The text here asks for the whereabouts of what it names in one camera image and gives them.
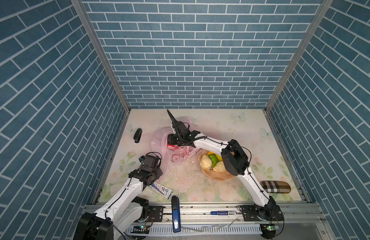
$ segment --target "metal corner post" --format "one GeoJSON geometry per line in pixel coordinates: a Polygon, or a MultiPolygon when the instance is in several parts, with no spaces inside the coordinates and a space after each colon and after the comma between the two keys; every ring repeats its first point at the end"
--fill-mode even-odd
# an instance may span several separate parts
{"type": "Polygon", "coordinates": [[[126,113],[129,113],[130,107],[128,105],[128,102],[126,101],[124,94],[122,93],[120,89],[120,85],[117,82],[117,79],[114,75],[114,72],[111,68],[108,58],[105,55],[104,49],[102,48],[100,40],[98,39],[97,34],[93,28],[93,25],[89,19],[89,15],[86,12],[84,4],[82,3],[82,0],[71,0],[71,2],[72,2],[74,9],[77,12],[78,18],[81,20],[81,23],[84,26],[86,33],[88,34],[88,37],[94,47],[94,50],[96,51],[98,55],[98,58],[100,59],[106,71],[106,74],[108,75],[114,87],[115,92],[117,93],[117,96],[119,97],[122,105],[124,106],[126,113]]]}
{"type": "Polygon", "coordinates": [[[271,108],[273,107],[276,99],[278,98],[279,94],[281,93],[283,87],[287,83],[290,75],[292,74],[293,70],[297,66],[298,61],[300,60],[303,52],[307,48],[310,40],[315,34],[315,31],[318,29],[318,26],[321,24],[323,17],[326,15],[327,11],[329,10],[332,2],[334,0],[322,0],[321,5],[319,5],[317,12],[315,13],[315,16],[312,20],[312,22],[309,24],[305,35],[303,36],[300,44],[298,45],[297,50],[295,51],[292,59],[290,60],[289,65],[287,66],[286,70],[284,71],[277,87],[274,89],[274,93],[270,97],[269,102],[265,106],[265,110],[267,112],[270,112],[271,108]]]}

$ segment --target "peeled pale fruit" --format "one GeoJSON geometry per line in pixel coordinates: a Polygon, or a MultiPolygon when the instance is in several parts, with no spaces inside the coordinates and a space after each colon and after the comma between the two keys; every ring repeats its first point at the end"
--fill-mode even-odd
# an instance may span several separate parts
{"type": "Polygon", "coordinates": [[[217,162],[217,164],[213,168],[216,172],[226,172],[224,162],[217,162]]]}
{"type": "Polygon", "coordinates": [[[208,157],[206,154],[202,155],[201,161],[199,162],[201,168],[205,170],[209,170],[211,168],[211,165],[213,162],[211,161],[210,157],[208,157]]]}
{"type": "Polygon", "coordinates": [[[209,151],[209,152],[207,153],[207,155],[208,155],[208,156],[210,156],[210,155],[212,155],[212,154],[214,154],[214,155],[216,155],[216,156],[217,156],[218,161],[222,161],[222,157],[221,157],[220,155],[215,154],[214,152],[211,152],[211,151],[209,151]]]}
{"type": "Polygon", "coordinates": [[[215,154],[208,155],[212,161],[211,167],[214,167],[218,162],[218,157],[215,154]]]}

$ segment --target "toothpaste box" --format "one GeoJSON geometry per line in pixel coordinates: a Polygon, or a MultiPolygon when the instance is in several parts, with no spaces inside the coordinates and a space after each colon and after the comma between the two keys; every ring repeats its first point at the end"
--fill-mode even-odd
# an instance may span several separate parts
{"type": "Polygon", "coordinates": [[[170,195],[172,194],[172,190],[165,187],[164,185],[161,185],[157,182],[154,182],[152,185],[146,186],[150,190],[152,190],[155,193],[158,193],[159,195],[163,196],[166,199],[169,199],[170,195]]]}

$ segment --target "blue brick wall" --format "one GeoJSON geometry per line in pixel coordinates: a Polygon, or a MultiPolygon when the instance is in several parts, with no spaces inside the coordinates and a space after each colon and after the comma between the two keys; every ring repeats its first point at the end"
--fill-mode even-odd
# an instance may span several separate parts
{"type": "Polygon", "coordinates": [[[132,108],[263,108],[320,3],[84,0],[132,108]]]}
{"type": "Polygon", "coordinates": [[[370,0],[334,0],[270,113],[335,237],[370,240],[370,0]]]}
{"type": "Polygon", "coordinates": [[[0,0],[0,239],[72,237],[124,114],[70,0],[0,0]]]}

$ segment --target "plastic bag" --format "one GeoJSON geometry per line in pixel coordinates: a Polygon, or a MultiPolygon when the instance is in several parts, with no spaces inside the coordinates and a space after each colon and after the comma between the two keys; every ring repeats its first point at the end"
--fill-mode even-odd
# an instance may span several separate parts
{"type": "MultiPolygon", "coordinates": [[[[179,118],[178,121],[187,122],[190,125],[189,130],[194,130],[194,124],[188,117],[179,118]]],[[[171,127],[162,128],[154,134],[152,139],[152,152],[159,152],[162,155],[160,169],[163,175],[159,180],[162,180],[173,167],[180,165],[185,160],[195,155],[199,150],[199,148],[191,146],[178,147],[177,145],[168,145],[168,135],[171,133],[173,133],[171,127]]]]}

